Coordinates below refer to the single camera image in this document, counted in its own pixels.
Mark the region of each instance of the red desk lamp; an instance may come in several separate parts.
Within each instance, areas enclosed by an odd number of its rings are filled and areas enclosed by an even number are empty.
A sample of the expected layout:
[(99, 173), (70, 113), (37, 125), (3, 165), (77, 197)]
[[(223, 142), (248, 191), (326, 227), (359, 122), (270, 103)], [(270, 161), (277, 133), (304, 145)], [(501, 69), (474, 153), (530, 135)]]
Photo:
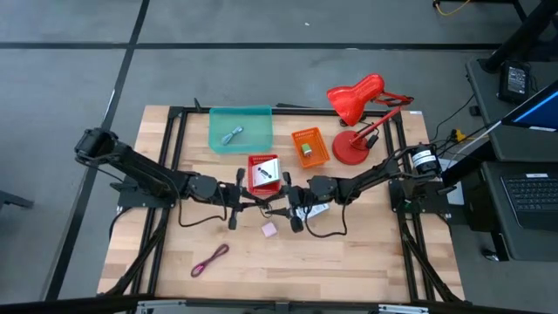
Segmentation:
[(395, 107), (373, 125), (358, 132), (343, 131), (335, 137), (333, 154), (339, 161), (347, 165), (357, 165), (366, 160), (371, 147), (367, 146), (366, 135), (399, 113), (402, 106), (409, 105), (413, 101), (413, 97), (384, 92), (384, 79), (378, 74), (370, 74), (354, 86), (332, 88), (328, 90), (327, 96), (339, 117), (348, 126), (354, 126), (361, 120), (364, 105), (368, 101)]

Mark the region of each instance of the wooden tabletop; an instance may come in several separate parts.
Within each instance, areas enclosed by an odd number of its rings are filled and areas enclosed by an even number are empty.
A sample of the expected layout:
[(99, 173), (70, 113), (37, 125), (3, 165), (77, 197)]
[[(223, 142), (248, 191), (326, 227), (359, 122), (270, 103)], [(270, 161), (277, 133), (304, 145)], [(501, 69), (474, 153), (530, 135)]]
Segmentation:
[[(135, 149), (157, 160), (165, 131), (168, 106), (147, 106), (139, 127)], [(420, 112), (402, 112), (407, 145), (428, 141)], [(216, 154), (208, 147), (208, 114), (189, 114), (180, 154), (179, 170), (211, 175), (220, 181), (235, 181), (236, 170), (246, 167), (246, 154)], [(383, 129), (368, 159), (357, 166), (346, 166), (331, 155), (321, 167), (302, 169), (290, 134), (318, 126), (327, 148), (337, 133), (348, 128), (333, 116), (274, 115), (272, 154), (278, 154), (282, 171), (289, 171), (293, 185), (307, 186), (316, 174), (352, 177), (386, 158)], [(391, 126), (394, 147), (397, 132)], [(173, 156), (175, 133), (171, 138), (167, 167)], [(182, 202), (183, 223), (210, 215), (221, 215), (222, 208), (193, 201)], [(281, 203), (274, 204), (280, 208)], [(110, 289), (138, 254), (146, 219), (145, 208), (134, 208), (114, 226), (99, 281), (99, 292)], [(458, 297), (463, 297), (459, 271), (447, 226), (435, 215), (421, 215), (426, 248), (432, 266)], [(273, 217), (278, 234), (264, 237), (261, 227), (269, 220), (257, 208), (238, 215), (237, 230), (212, 220), (192, 228), (182, 228), (178, 208), (171, 210), (156, 295), (161, 297), (202, 297), (258, 300), (408, 302), (405, 266), (397, 217), (391, 212), (387, 183), (363, 192), (346, 210), (347, 236), (318, 239), (306, 230), (294, 234), (289, 221)], [(310, 218), (316, 233), (342, 231), (341, 206)], [(227, 243), (230, 251), (214, 261), (201, 276), (192, 278), (192, 267), (210, 257)], [(415, 274), (419, 294), (424, 297), (420, 267)], [(151, 257), (146, 263), (140, 291), (146, 290)]]

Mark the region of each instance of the lamp shade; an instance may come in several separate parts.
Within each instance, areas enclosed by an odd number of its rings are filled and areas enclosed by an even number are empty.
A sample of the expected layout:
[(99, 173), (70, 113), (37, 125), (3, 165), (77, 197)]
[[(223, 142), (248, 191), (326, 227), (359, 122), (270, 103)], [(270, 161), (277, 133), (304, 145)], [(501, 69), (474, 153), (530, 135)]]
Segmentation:
[(327, 91), (333, 109), (349, 126), (354, 126), (363, 115), (364, 106), (384, 91), (384, 80), (370, 74), (354, 86), (339, 86)]

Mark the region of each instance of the transparent teal bin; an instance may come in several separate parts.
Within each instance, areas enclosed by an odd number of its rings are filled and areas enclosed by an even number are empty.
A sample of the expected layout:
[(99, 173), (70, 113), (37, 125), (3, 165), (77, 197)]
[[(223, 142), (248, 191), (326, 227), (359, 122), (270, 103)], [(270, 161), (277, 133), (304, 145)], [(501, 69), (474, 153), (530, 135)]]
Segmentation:
[[(227, 145), (222, 139), (238, 126)], [(211, 108), (208, 144), (218, 154), (267, 152), (273, 145), (271, 106)]]

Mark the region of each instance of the red lamp base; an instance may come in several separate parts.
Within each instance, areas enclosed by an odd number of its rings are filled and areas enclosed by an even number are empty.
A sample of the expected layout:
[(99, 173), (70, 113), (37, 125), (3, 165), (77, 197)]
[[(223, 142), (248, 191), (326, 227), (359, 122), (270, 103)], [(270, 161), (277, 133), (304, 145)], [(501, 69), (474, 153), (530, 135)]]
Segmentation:
[(351, 145), (351, 141), (357, 137), (355, 131), (343, 131), (333, 140), (333, 155), (337, 160), (346, 165), (358, 165), (366, 160), (370, 149), (366, 148), (366, 139)]

